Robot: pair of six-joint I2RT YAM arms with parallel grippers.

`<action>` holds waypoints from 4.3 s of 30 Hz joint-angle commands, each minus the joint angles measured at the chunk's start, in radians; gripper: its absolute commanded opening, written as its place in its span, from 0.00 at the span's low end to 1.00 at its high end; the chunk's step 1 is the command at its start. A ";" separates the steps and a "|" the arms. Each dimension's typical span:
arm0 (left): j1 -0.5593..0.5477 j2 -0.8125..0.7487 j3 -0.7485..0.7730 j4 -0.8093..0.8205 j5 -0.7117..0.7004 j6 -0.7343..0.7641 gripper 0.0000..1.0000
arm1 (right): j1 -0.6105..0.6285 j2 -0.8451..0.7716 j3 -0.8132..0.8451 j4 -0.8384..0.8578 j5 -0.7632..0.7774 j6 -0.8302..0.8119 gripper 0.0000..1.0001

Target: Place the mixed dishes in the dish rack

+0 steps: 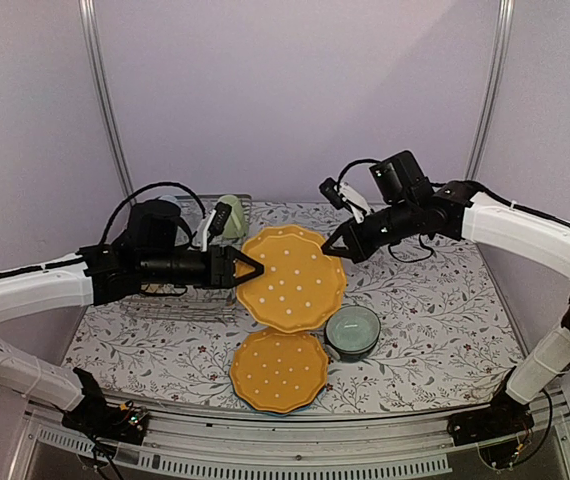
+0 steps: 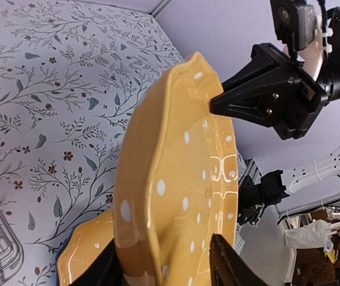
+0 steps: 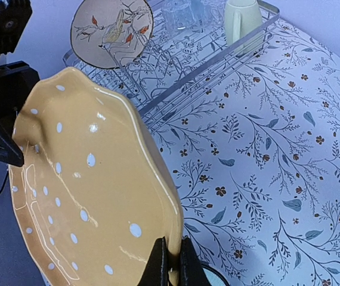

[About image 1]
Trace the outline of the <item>mustard yellow plate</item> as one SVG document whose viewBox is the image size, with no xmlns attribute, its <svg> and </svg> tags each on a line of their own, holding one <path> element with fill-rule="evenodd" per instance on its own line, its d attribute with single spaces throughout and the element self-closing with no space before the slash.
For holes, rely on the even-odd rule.
<svg viewBox="0 0 570 480">
<path fill-rule="evenodd" d="M 325 238 L 298 225 L 265 227 L 242 252 L 264 273 L 236 288 L 258 323 L 284 333 L 316 330 L 341 307 L 347 286 L 342 262 L 321 251 Z"/>
<path fill-rule="evenodd" d="M 316 399 L 326 386 L 328 366 L 314 336 L 267 328 L 241 343 L 229 376 L 236 395 L 253 409 L 286 415 Z"/>
</svg>

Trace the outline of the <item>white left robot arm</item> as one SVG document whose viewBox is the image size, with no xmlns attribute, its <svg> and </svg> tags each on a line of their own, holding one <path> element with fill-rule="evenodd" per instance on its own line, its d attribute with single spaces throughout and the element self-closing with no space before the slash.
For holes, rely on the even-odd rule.
<svg viewBox="0 0 570 480">
<path fill-rule="evenodd" d="M 58 259 L 0 271 L 0 325 L 53 311 L 102 306 L 139 295 L 146 286 L 229 290 L 264 272 L 235 247 L 214 245 L 231 214 L 217 203 L 197 230 L 178 204 L 134 205 L 113 240 L 101 238 Z M 0 386 L 75 416 L 93 434 L 113 426 L 113 412 L 91 373 L 55 366 L 0 339 Z"/>
</svg>

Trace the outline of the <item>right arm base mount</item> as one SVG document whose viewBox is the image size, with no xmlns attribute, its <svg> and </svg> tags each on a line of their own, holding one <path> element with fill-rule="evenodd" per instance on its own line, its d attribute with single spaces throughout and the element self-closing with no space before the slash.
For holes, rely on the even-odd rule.
<svg viewBox="0 0 570 480">
<path fill-rule="evenodd" d="M 529 406 L 512 399 L 502 383 L 488 405 L 451 415 L 447 432 L 455 446 L 487 442 L 479 450 L 481 460 L 493 469 L 502 470 L 518 463 L 533 427 Z"/>
</svg>

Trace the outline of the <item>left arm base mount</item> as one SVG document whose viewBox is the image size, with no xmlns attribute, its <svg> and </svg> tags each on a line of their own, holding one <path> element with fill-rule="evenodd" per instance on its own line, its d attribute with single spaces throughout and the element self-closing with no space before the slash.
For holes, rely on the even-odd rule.
<svg viewBox="0 0 570 480">
<path fill-rule="evenodd" d="M 148 410 L 131 400 L 110 405 L 91 373 L 74 368 L 81 383 L 82 398 L 71 411 L 63 413 L 62 425 L 88 438 L 142 445 L 149 424 Z"/>
</svg>

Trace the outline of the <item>teal ceramic bowl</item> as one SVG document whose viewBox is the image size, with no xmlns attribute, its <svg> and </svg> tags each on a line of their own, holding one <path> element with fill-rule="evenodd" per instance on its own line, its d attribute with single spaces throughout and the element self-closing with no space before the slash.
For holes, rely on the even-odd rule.
<svg viewBox="0 0 570 480">
<path fill-rule="evenodd" d="M 375 349 L 381 334 L 381 321 L 369 308 L 345 306 L 329 318 L 323 334 L 325 350 L 332 359 L 356 363 Z"/>
</svg>

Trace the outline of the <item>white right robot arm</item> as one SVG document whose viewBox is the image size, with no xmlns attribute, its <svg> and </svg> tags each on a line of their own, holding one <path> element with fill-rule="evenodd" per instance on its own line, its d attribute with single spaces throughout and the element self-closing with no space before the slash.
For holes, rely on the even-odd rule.
<svg viewBox="0 0 570 480">
<path fill-rule="evenodd" d="M 362 263 L 409 237 L 481 247 L 530 345 L 483 412 L 489 435 L 504 435 L 520 420 L 519 404 L 570 369 L 570 221 L 509 201 L 475 180 L 436 183 L 408 150 L 354 160 L 319 190 L 351 214 L 324 243 L 327 255 Z"/>
</svg>

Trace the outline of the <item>light blue ceramic mug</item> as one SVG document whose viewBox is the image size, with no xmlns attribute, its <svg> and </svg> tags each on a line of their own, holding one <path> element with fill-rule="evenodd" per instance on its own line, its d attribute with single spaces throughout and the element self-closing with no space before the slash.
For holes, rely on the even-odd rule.
<svg viewBox="0 0 570 480">
<path fill-rule="evenodd" d="M 176 196 L 173 196 L 173 195 L 161 195 L 161 196 L 157 197 L 157 200 L 164 201 L 164 202 L 176 205 L 176 206 L 180 205 L 178 198 Z"/>
</svg>

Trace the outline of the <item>pale green mug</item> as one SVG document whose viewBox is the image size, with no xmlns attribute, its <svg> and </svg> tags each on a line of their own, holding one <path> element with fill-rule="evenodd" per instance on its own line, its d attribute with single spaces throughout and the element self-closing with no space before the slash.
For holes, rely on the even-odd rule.
<svg viewBox="0 0 570 480">
<path fill-rule="evenodd" d="M 223 228 L 222 237 L 225 239 L 240 239 L 247 234 L 248 224 L 241 199 L 232 194 L 221 196 L 218 203 L 231 207 L 230 214 Z"/>
</svg>

